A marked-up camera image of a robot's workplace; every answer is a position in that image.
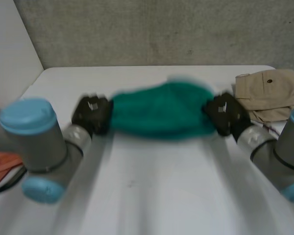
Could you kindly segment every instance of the green cloth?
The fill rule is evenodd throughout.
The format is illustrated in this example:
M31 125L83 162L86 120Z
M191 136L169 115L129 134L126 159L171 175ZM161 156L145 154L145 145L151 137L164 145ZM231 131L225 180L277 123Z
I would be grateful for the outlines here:
M215 128L201 108L213 97L204 86L181 81L118 94L110 127L163 140L206 136Z

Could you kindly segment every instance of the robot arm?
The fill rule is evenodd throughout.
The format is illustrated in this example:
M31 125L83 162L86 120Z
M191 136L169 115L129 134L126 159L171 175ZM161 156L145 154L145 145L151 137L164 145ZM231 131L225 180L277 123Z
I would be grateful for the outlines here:
M105 105L94 110L90 104L95 102ZM0 110L0 151L18 153L24 163L0 192L28 171L22 183L25 196L41 203L57 202L87 153L92 134L107 131L105 121L100 120L108 120L111 109L112 103L105 98L84 97L72 123L62 132L52 106L44 99L20 100Z
M247 111L229 93L216 96L203 111L218 133L232 135L276 189L294 202L294 110L278 140L252 124Z

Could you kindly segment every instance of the gray wall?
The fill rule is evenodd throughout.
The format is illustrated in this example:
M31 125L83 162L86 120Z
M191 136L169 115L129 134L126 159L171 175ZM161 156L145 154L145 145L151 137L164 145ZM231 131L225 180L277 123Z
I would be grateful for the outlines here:
M294 0L14 0L44 68L294 69Z

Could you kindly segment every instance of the white table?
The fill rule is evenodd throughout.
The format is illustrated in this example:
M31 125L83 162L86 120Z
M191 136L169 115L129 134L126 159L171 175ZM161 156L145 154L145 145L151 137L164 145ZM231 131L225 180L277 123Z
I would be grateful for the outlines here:
M231 89L235 76L268 66L53 68L23 97L42 96L61 127L83 93L110 96L170 74ZM294 205L238 149L218 136L179 142L116 133L96 138L64 199L53 206L0 195L0 235L294 235Z

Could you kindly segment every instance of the khaki fabric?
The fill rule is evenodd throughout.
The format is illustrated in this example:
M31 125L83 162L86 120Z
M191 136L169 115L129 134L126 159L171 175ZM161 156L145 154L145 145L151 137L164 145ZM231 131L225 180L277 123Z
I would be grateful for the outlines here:
M237 76L235 97L252 120L287 120L294 108L294 71L266 70Z

